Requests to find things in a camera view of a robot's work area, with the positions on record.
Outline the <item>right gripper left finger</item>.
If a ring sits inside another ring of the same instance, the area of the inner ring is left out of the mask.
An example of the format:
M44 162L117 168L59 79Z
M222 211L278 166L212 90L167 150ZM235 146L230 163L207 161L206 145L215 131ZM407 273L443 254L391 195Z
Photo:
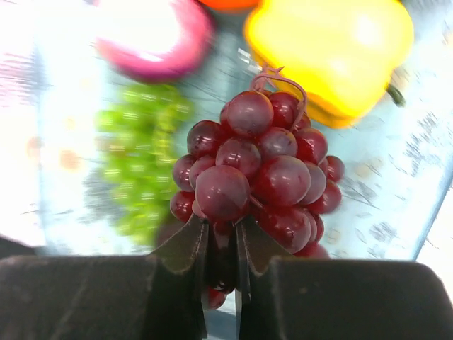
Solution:
M191 217L139 256L40 256L2 239L1 338L205 338L208 233Z

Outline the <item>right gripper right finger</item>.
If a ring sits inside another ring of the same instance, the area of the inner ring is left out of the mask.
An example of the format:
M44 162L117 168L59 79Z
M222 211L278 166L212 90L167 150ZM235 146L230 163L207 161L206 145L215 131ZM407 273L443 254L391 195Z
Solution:
M427 266L297 258L250 217L236 242L240 339L452 338L452 305Z

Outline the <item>red grape bunch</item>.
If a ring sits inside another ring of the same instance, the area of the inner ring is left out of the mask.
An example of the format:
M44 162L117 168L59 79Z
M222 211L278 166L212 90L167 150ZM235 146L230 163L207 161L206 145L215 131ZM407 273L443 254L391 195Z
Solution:
M328 153L306 112L308 96L280 69L264 67L249 90L202 120L188 152L172 169L172 215L207 222L207 308L221 307L236 287L234 235L250 217L289 254L325 259L322 217L341 203L344 163Z

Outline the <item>green grape bunch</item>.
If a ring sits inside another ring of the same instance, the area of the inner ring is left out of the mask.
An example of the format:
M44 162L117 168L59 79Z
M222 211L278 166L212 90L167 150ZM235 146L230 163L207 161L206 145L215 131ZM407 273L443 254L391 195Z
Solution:
M104 179L120 211L117 230L140 245L153 243L176 192L171 175L180 127L193 106L170 84L130 84L120 101L100 110L96 128L106 139Z

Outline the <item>yellow bell pepper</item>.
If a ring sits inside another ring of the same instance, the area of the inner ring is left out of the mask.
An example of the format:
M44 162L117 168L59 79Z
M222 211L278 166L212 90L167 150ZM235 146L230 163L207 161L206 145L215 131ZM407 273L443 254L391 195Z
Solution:
M254 60L297 82L309 117L330 128L373 109L414 41L400 1L261 1L243 34Z

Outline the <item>blue transparent plastic tray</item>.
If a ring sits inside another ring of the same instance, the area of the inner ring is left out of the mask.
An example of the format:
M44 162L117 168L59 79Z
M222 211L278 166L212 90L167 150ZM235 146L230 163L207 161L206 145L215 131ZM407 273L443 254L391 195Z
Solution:
M327 216L331 259L415 262L452 182L452 56L441 39L451 1L407 1L415 46L392 76L406 97L389 97L343 130L323 128L343 159L343 203ZM100 175L93 118L126 83L95 52L91 1L33 1L44 146L39 214L47 251L57 256L137 256L113 229L115 211ZM206 312L209 339L238 339L236 301Z

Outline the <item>purple onion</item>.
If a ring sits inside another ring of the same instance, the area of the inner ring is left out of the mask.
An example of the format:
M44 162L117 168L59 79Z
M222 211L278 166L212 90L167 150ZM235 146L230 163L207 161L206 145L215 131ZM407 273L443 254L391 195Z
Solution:
M95 1L96 48L134 79L162 81L193 73L214 39L196 1Z

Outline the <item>orange fruit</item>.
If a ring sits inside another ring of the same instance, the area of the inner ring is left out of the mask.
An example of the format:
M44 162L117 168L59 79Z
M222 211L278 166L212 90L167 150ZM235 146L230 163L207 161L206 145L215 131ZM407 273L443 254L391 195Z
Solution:
M245 11L257 6L260 0L200 0L200 3L217 11Z

